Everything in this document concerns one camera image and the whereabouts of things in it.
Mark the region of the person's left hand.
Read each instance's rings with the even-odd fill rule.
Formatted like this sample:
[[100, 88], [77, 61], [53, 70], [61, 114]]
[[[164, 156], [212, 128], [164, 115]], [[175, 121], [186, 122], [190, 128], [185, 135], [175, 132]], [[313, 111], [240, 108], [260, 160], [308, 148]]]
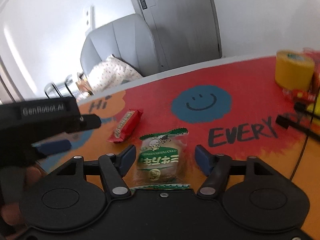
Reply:
[[33, 186], [47, 173], [39, 166], [7, 167], [1, 170], [1, 217], [10, 226], [23, 224], [19, 201], [25, 189]]

